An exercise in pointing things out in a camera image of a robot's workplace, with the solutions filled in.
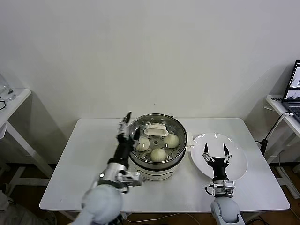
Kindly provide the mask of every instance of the white desk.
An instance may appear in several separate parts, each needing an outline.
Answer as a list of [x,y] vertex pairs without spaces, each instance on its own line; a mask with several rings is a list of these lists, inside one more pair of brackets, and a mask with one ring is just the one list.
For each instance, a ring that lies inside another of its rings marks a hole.
[[[0,110],[0,130],[6,130],[11,136],[24,148],[24,150],[32,157],[33,163],[47,176],[51,177],[53,169],[46,163],[46,161],[26,142],[26,140],[16,131],[16,129],[8,122],[9,117],[18,109],[18,107],[26,100],[31,94],[29,89],[14,89],[16,98],[12,101],[6,102],[6,107]],[[9,166],[0,160],[0,175],[6,170],[9,170]],[[8,195],[12,193],[16,185],[43,185],[48,184],[49,179],[38,178],[21,178],[20,176],[24,172],[25,167],[19,167],[10,184],[12,188]]]
[[[78,120],[40,202],[43,210],[80,211],[82,196],[106,168],[116,148],[120,119]],[[241,119],[179,119],[196,137],[217,132],[232,138],[246,153],[248,171],[236,181],[234,200],[243,212],[290,208],[272,171]],[[210,179],[186,153],[167,180],[143,183],[124,194],[123,212],[210,212],[214,198],[204,187]]]
[[[279,115],[287,111],[286,108],[284,108],[284,106],[281,104],[281,95],[268,95],[266,97],[266,100]],[[292,133],[285,132],[284,134],[282,134],[277,139],[277,141],[270,147],[270,149],[265,153],[265,158],[268,163],[271,163],[282,150],[286,150],[291,145],[299,141],[300,123],[293,116],[285,117],[284,121],[292,129]],[[279,167],[276,167],[276,170],[282,177],[277,179],[280,185],[286,185],[294,198],[300,198],[300,193],[289,179],[287,173]],[[295,173],[300,172],[300,164],[293,168],[293,171]]]

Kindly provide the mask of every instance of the cable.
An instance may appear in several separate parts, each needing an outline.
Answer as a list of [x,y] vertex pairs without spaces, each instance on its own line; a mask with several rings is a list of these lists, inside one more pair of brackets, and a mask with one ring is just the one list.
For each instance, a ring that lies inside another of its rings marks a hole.
[[265,222],[262,219],[254,219],[251,222],[247,223],[247,225],[254,223],[255,221],[262,221],[263,224],[265,225]]
[[261,216],[258,216],[262,221],[263,221],[263,223],[264,224],[266,224],[266,225],[270,225],[269,223],[267,223]]
[[300,218],[297,216],[297,214],[294,212],[294,210],[292,210],[292,208],[290,208],[290,210],[293,212],[293,214],[297,217],[298,220],[300,220]]
[[262,142],[256,141],[257,143],[261,144],[260,147],[260,151],[262,152],[262,154],[264,155],[267,149],[267,145],[268,145],[268,139],[272,136],[274,130],[276,129],[276,127],[278,126],[278,124],[287,116],[293,116],[293,113],[290,112],[284,112],[283,114],[280,115],[280,117],[277,119],[277,121],[274,123],[274,125],[272,126],[271,130],[268,132],[268,134],[266,135],[266,137],[262,140]]
[[[161,218],[157,218],[157,219],[146,219],[146,220],[140,220],[140,221],[130,221],[129,219],[125,218],[128,222],[130,223],[140,223],[140,222],[147,222],[147,221],[153,221],[153,220],[160,220],[160,219],[163,219],[163,218],[166,218],[166,217],[172,217],[172,216],[175,216],[175,215],[178,215],[179,213],[175,213],[175,214],[172,214],[172,215],[168,215],[168,216],[164,216],[164,217],[161,217]],[[188,214],[188,213],[184,213],[184,214],[187,214],[188,216],[190,216],[191,218],[194,219],[194,221],[197,222],[198,225],[201,225],[199,223],[199,221],[193,217],[192,215]]]
[[175,215],[178,215],[179,213],[175,213],[175,214],[172,214],[172,215],[168,215],[168,216],[164,216],[164,217],[161,217],[161,218],[157,218],[157,219],[146,219],[146,220],[140,220],[140,221],[130,221],[129,219],[125,218],[128,222],[130,223],[140,223],[140,222],[147,222],[147,221],[153,221],[153,220],[160,220],[160,219],[163,219],[163,218],[166,218],[166,217],[172,217],[172,216],[175,216]]
[[193,218],[193,219],[194,219],[194,221],[196,221],[196,222],[197,222],[197,224],[201,225],[201,224],[199,223],[199,221],[198,221],[198,220],[196,220],[196,218],[195,218],[195,217],[193,217],[192,215],[190,215],[190,214],[188,214],[188,213],[185,213],[185,214],[187,214],[188,216],[190,216],[191,218]]
[[276,122],[274,123],[274,125],[272,126],[271,130],[268,132],[268,134],[266,135],[265,139],[268,138],[269,134],[271,133],[271,131],[275,128],[275,126],[277,125],[277,123],[279,122],[280,118],[284,115],[285,113],[281,114],[280,117],[276,120]]
[[207,187],[205,187],[205,191],[206,191],[207,194],[212,196],[212,193],[207,190]]

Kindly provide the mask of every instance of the white handle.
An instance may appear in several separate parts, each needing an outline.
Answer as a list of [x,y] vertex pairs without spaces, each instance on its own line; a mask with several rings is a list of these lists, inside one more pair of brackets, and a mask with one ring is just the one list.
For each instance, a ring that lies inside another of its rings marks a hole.
[[148,124],[146,125],[146,129],[144,130],[146,135],[153,135],[153,136],[168,136],[169,132],[164,125],[161,124]]

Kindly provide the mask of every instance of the power cord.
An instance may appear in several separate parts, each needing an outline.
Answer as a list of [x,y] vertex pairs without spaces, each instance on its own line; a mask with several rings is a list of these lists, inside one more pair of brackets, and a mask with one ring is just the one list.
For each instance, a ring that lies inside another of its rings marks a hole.
[[280,117],[277,119],[277,121],[274,123],[274,125],[272,126],[271,130],[268,132],[268,134],[266,135],[266,137],[262,140],[262,142],[260,141],[255,141],[257,143],[261,144],[260,150],[262,152],[262,154],[264,155],[267,149],[267,145],[268,145],[268,139],[272,136],[274,130],[276,129],[276,127],[278,126],[278,124],[287,116],[293,116],[293,113],[290,112],[284,112],[283,114],[280,115]]
[[[140,223],[140,222],[147,222],[147,221],[153,221],[153,220],[160,220],[160,219],[163,219],[163,218],[166,218],[166,217],[172,217],[172,216],[175,216],[175,215],[178,215],[180,213],[175,213],[175,214],[172,214],[172,215],[168,215],[168,216],[164,216],[164,217],[161,217],[161,218],[157,218],[157,219],[146,219],[146,220],[140,220],[140,221],[130,221],[129,219],[125,218],[128,222],[130,223]],[[199,223],[199,221],[193,217],[192,215],[188,214],[188,213],[184,213],[186,215],[188,215],[189,217],[193,218],[193,220],[198,224],[198,225],[201,225]]]
[[249,224],[252,224],[252,223],[254,223],[254,222],[256,222],[256,221],[262,221],[263,222],[263,224],[264,225],[270,225],[268,222],[266,222],[261,216],[258,216],[259,217],[259,219],[253,219],[253,220],[251,220],[249,223],[247,223],[247,225],[249,225]]

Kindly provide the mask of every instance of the white ceramic plate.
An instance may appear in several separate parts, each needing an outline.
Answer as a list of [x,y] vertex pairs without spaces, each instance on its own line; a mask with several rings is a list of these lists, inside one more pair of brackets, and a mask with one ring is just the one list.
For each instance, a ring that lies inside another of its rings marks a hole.
[[207,165],[202,154],[204,153],[205,143],[208,146],[208,152],[211,157],[225,158],[223,144],[232,155],[229,160],[229,166],[225,169],[229,180],[235,181],[243,177],[248,168],[248,161],[244,150],[229,137],[221,134],[207,133],[194,139],[194,146],[191,149],[191,156],[194,164],[206,176],[213,178],[214,172],[212,167]]

